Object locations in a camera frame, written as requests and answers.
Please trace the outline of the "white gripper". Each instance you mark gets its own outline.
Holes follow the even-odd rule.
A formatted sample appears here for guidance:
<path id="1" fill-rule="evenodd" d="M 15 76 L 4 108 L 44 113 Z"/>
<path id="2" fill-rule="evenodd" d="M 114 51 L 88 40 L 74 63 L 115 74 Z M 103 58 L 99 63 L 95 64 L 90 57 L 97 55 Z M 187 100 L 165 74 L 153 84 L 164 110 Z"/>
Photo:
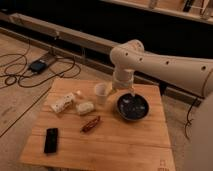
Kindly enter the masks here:
<path id="1" fill-rule="evenodd" d="M 129 89 L 134 82 L 132 70 L 115 69 L 113 72 L 112 87 L 114 89 Z"/>

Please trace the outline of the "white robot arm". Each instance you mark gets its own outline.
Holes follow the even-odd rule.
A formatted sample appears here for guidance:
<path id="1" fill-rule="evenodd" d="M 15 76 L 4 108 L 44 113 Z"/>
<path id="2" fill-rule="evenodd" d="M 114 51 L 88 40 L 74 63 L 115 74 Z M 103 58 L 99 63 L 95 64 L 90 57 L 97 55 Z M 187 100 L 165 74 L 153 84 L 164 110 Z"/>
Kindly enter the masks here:
<path id="1" fill-rule="evenodd" d="M 147 53 L 134 39 L 114 46 L 110 60 L 115 89 L 129 89 L 139 71 L 203 99 L 195 111 L 183 171 L 213 171 L 213 59 Z"/>

